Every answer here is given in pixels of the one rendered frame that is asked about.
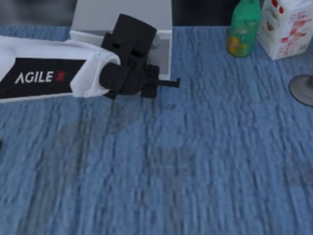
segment round metal base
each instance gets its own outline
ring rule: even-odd
[[[299,75],[289,83],[291,95],[300,103],[313,106],[313,76]]]

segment blue wooden table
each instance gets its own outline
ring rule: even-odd
[[[65,40],[66,27],[1,27]],[[313,108],[305,54],[234,59],[226,29],[174,30],[181,88],[0,104],[0,235],[311,235]]]

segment black background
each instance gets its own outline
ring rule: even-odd
[[[0,0],[0,25],[70,26],[76,1]],[[172,0],[173,25],[230,25],[233,9],[238,2],[239,0]]]

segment milk carton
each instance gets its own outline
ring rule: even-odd
[[[265,0],[257,41],[272,60],[301,54],[313,36],[313,0]]]

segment gray wood texture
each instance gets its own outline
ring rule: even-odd
[[[313,109],[288,91],[313,73],[313,46],[234,59],[225,40],[223,27],[175,28],[181,88],[155,100],[0,104],[0,235],[313,234]]]

